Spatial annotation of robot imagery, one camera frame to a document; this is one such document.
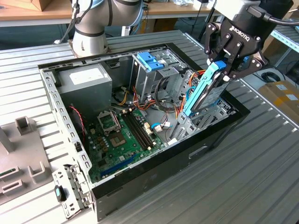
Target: blue plastic latch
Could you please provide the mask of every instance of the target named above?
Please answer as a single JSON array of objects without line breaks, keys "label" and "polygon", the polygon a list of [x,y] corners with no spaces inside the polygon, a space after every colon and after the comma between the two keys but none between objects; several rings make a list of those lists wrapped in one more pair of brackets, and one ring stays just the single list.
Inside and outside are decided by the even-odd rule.
[{"label": "blue plastic latch", "polygon": [[213,81],[214,74],[226,67],[226,64],[223,61],[213,62],[202,75],[197,87],[195,88],[193,94],[190,96],[186,102],[183,112],[186,116],[192,115],[192,108],[200,98],[203,91],[209,86]]},{"label": "blue plastic latch", "polygon": [[144,64],[144,66],[150,70],[155,71],[164,68],[163,64],[160,64],[155,57],[153,57],[149,52],[143,52],[137,54],[137,58]]},{"label": "blue plastic latch", "polygon": [[59,190],[59,188],[56,189],[56,196],[57,196],[57,197],[60,196],[60,190]]}]

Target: ram slot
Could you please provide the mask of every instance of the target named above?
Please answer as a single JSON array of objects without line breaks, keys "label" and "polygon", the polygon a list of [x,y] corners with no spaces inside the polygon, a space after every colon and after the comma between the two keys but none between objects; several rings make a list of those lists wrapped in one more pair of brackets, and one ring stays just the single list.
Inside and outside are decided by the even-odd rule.
[{"label": "ram slot", "polygon": [[129,114],[129,119],[134,124],[134,126],[138,127],[138,130],[140,131],[142,138],[147,142],[147,144],[149,144],[149,146],[151,146],[151,147],[154,146],[153,142],[151,141],[149,136],[146,134],[145,130],[142,127],[140,127],[140,124],[137,122],[135,116],[133,114]]},{"label": "ram slot", "polygon": [[125,114],[122,116],[122,118],[143,149],[154,146],[150,138],[139,126],[139,123],[132,114]]}]

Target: blue tab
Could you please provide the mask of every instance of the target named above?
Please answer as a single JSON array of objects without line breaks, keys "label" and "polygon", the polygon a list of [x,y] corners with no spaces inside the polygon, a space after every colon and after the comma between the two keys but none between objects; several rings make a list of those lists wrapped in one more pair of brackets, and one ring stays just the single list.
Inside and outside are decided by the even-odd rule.
[{"label": "blue tab", "polygon": [[59,188],[56,189],[56,196],[57,196],[57,197],[60,196],[60,190],[59,190]]},{"label": "blue tab", "polygon": [[164,68],[163,64],[160,64],[155,57],[153,57],[149,52],[143,52],[137,54],[137,58],[144,64],[144,66],[150,70],[155,71]]}]

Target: wooden table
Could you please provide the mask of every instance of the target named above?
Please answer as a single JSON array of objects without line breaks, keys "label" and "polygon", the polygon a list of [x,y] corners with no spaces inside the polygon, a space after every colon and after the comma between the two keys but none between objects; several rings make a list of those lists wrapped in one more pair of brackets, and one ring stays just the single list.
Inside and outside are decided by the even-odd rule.
[{"label": "wooden table", "polygon": [[[207,16],[209,12],[208,8],[203,7],[199,16]],[[197,13],[193,5],[180,7],[172,2],[154,2],[149,4],[148,19],[195,17]],[[0,8],[0,27],[64,24],[70,20],[69,0],[53,0],[43,12],[4,5]]]}]

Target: green circuit board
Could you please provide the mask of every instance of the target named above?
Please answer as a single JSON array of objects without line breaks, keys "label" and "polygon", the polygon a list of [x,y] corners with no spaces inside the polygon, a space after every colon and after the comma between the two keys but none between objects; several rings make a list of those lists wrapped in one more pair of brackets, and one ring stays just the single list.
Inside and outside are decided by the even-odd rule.
[{"label": "green circuit board", "polygon": [[[132,114],[139,125],[143,127],[146,120],[141,112],[134,110]],[[155,146],[151,150],[142,148],[121,115],[117,114],[116,117],[120,123],[121,131],[110,133],[109,136],[104,135],[98,120],[85,125],[88,132],[88,155],[93,165],[89,171],[92,182],[98,182],[165,147],[164,142],[159,137],[151,135],[149,138],[156,143]]]}]

